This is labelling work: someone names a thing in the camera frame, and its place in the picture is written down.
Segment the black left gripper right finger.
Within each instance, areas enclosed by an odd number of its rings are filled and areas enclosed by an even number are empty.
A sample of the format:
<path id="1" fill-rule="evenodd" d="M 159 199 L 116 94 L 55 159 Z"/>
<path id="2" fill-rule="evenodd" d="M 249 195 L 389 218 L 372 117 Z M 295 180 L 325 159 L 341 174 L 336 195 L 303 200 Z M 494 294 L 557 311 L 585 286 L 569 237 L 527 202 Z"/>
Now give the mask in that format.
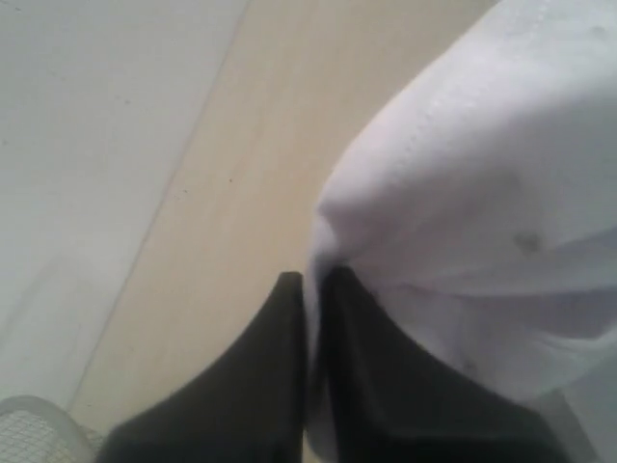
<path id="1" fill-rule="evenodd" d="M 548 424 L 409 339 L 348 268 L 321 289 L 340 462 L 566 462 Z"/>

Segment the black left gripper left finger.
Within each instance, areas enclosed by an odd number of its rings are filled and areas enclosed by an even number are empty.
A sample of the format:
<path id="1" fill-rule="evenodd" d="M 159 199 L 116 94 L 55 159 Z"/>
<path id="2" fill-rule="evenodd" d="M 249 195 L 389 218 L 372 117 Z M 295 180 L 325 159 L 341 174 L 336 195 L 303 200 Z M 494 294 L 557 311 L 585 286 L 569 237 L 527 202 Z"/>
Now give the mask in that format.
<path id="1" fill-rule="evenodd" d="M 280 274 L 209 368 L 116 427 L 98 462 L 299 462 L 307 373 L 302 277 Z"/>

